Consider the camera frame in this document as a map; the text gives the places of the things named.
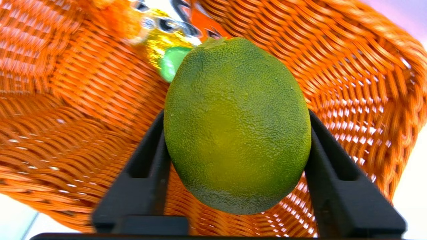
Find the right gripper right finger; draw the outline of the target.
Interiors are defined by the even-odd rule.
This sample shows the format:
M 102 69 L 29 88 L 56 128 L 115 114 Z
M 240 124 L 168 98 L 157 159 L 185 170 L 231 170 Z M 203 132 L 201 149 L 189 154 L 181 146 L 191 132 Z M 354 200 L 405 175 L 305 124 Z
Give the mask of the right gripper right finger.
M 305 176 L 320 238 L 400 238 L 403 217 L 310 111 Z

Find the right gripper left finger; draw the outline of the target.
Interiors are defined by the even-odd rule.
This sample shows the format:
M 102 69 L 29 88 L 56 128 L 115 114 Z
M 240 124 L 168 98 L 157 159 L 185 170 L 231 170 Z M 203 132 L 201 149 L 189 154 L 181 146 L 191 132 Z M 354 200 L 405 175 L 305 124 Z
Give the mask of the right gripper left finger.
M 163 116 L 161 111 L 92 214 L 97 233 L 188 235 L 186 217 L 164 214 L 170 156 Z

